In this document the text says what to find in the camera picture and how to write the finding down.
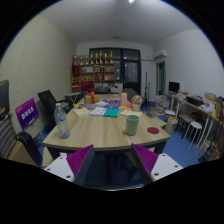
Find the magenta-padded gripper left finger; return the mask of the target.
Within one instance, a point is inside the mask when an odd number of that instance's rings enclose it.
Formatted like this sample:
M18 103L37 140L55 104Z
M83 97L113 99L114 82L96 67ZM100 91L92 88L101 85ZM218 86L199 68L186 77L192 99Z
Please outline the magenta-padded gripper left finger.
M59 156L45 171L82 186L94 157L94 146L89 145L68 157Z

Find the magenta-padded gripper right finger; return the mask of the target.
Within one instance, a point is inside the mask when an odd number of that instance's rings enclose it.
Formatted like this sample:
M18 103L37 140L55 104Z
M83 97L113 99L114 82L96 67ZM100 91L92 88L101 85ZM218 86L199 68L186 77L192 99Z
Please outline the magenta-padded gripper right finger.
M166 153L156 154L135 144L131 145L131 155L144 185L182 169L182 166Z

